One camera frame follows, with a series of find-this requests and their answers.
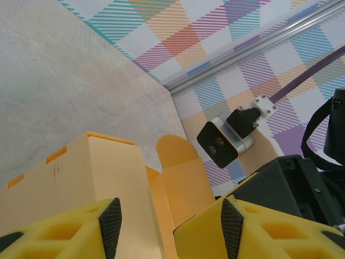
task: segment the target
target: metal rail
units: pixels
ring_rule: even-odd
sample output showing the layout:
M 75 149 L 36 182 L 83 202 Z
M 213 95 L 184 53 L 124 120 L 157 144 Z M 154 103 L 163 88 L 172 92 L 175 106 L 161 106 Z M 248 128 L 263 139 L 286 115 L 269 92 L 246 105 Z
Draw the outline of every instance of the metal rail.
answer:
M 217 73 L 228 69 L 230 66 L 237 66 L 241 63 L 256 57 L 259 53 L 274 47 L 286 40 L 310 30 L 318 24 L 331 18 L 342 11 L 345 11 L 344 0 L 333 0 L 307 14 L 301 16 L 291 24 L 287 24 L 277 29 L 258 41 L 249 44 L 237 52 L 230 54 L 216 62 L 210 67 L 198 71 L 197 73 L 186 77 L 171 85 L 171 95 L 177 94 L 189 87 L 198 86 L 211 80 Z

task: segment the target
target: orange tape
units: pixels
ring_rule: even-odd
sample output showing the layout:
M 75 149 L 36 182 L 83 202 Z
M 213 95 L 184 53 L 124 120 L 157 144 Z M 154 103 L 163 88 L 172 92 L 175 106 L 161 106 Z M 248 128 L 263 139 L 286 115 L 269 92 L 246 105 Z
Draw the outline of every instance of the orange tape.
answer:
M 59 156 L 65 154 L 67 152 L 67 146 L 64 146 L 62 148 L 60 148 L 59 150 L 57 150 L 55 153 L 51 154 L 50 156 L 48 156 L 45 160 L 45 164 L 47 165 L 48 163 L 50 163 L 51 161 L 53 161 L 54 159 L 58 158 Z
M 96 137 L 96 138 L 100 138 L 100 139 L 107 139 L 107 140 L 111 140 L 111 141 L 115 141 L 115 142 L 119 142 L 119 143 L 124 143 L 124 144 L 129 144 L 132 146 L 135 146 L 135 143 L 131 140 L 127 140 L 127 139 L 120 139 L 120 138 L 116 138 L 116 137 L 112 137 L 112 136 L 108 136 L 108 135 L 103 135 L 100 133 L 95 133 L 95 132 L 86 132 L 88 137 Z
M 12 188 L 14 185 L 19 183 L 23 179 L 24 179 L 24 174 L 21 174 L 20 176 L 18 176 L 17 178 L 9 182 L 9 184 L 7 185 L 7 189 Z

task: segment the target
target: open cardboard box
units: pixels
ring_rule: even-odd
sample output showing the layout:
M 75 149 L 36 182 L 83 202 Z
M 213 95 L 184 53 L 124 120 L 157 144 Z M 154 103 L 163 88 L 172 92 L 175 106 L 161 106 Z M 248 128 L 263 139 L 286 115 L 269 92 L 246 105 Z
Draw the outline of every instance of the open cardboard box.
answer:
M 129 140 L 87 132 L 0 189 L 0 235 L 63 211 L 119 197 L 116 258 L 178 258 L 173 231 L 214 202 L 201 158 L 186 140 L 157 143 L 162 173 Z

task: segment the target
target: black rubber pad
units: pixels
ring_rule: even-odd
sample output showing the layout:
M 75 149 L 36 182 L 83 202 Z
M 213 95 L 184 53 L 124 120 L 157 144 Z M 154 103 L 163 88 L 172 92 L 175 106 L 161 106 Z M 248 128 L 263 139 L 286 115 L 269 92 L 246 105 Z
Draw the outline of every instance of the black rubber pad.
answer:
M 334 243 L 336 243 L 339 247 L 341 247 L 343 250 L 345 250 L 345 237 L 328 232 L 328 231 L 323 231 L 322 233 L 326 237 L 331 239 Z
M 98 219 L 106 259 L 114 259 L 122 223 L 120 199 L 115 198 Z
M 12 245 L 14 242 L 16 242 L 22 235 L 23 233 L 21 232 L 15 232 L 15 233 L 11 233 L 9 235 L 0 237 L 0 253 L 3 250 L 5 250 L 7 247 Z
M 228 259 L 237 259 L 241 243 L 243 216 L 228 199 L 223 200 L 221 222 Z

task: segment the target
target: checkered fabric backdrop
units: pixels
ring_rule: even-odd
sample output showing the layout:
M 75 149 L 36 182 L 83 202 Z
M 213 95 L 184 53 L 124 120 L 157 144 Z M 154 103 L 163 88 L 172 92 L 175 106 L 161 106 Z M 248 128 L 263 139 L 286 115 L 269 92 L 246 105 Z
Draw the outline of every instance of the checkered fabric backdrop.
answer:
M 345 13 L 309 32 L 271 49 L 257 58 L 216 75 L 195 89 L 174 96 L 186 135 L 204 160 L 215 194 L 224 194 L 244 178 L 238 162 L 219 169 L 201 149 L 196 136 L 208 119 L 221 111 L 232 111 L 256 96 L 270 97 L 321 58 L 345 44 Z M 284 154 L 302 154 L 301 139 L 312 114 L 345 86 L 345 58 L 323 69 L 277 103 L 278 111 L 260 124 L 280 145 Z M 328 121 L 309 140 L 322 157 Z
M 330 0 L 58 0 L 167 88 Z M 259 32 L 272 21 L 278 25 Z M 245 40 L 245 36 L 258 31 Z M 215 53 L 231 47 L 220 56 Z

